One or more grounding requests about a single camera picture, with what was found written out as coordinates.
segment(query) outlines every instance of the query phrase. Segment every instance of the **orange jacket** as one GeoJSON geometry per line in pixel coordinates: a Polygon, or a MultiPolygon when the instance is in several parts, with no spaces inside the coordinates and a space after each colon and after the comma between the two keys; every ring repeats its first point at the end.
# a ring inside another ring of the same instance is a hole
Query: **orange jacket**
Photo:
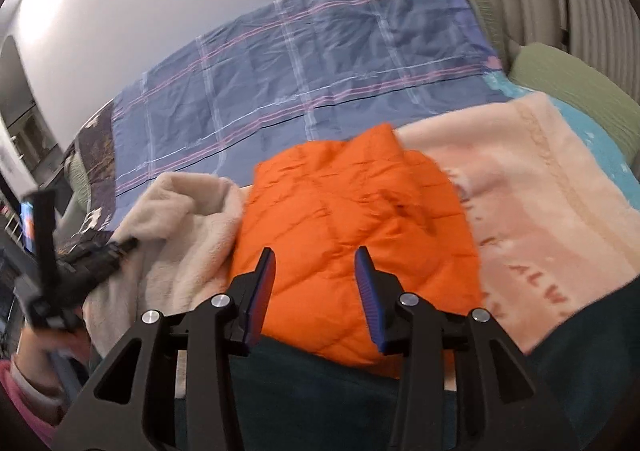
{"type": "Polygon", "coordinates": [[[481,305],[479,259],[453,185],[436,164],[404,151],[389,125],[349,142],[308,142],[261,163],[246,204],[231,275],[276,255],[265,335],[354,367],[382,355],[369,338],[354,253],[366,245],[438,309],[481,305]]]}

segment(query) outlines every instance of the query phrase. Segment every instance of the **turquoise fabric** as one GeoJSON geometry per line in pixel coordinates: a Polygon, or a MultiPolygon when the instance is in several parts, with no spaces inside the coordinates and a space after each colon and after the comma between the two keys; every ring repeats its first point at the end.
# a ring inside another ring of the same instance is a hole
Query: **turquoise fabric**
{"type": "MultiPolygon", "coordinates": [[[[533,92],[533,90],[513,84],[502,72],[486,74],[484,81],[492,90],[498,90],[507,97],[519,98],[533,92]]],[[[562,100],[553,97],[549,97],[549,99],[558,108],[574,133],[589,148],[604,174],[618,186],[629,204],[640,211],[640,182],[631,173],[625,157],[616,143],[589,115],[576,110],[562,100]]]]}

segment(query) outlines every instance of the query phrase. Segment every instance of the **person's hand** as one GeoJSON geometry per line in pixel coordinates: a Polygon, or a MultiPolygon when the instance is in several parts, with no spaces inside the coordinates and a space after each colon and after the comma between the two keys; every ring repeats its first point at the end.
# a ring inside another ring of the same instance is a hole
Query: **person's hand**
{"type": "Polygon", "coordinates": [[[34,330],[25,326],[20,335],[14,364],[31,386],[44,395],[55,395],[60,391],[61,385],[51,366],[49,352],[66,351],[81,363],[87,364],[90,348],[89,334],[84,329],[69,333],[34,330]]]}

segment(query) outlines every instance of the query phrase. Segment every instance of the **pink blanket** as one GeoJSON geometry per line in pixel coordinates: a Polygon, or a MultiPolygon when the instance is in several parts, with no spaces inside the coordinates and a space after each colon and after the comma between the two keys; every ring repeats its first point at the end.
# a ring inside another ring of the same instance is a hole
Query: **pink blanket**
{"type": "Polygon", "coordinates": [[[486,307],[523,351],[640,274],[640,212],[545,94],[401,127],[458,188],[486,307]]]}

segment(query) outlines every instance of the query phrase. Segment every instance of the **phone screen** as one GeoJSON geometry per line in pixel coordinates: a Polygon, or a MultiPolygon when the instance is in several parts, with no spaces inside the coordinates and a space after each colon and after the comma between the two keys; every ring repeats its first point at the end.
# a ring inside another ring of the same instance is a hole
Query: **phone screen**
{"type": "Polygon", "coordinates": [[[22,220],[22,237],[24,238],[24,247],[30,253],[35,253],[33,205],[30,202],[22,202],[20,204],[20,219],[22,220]]]}

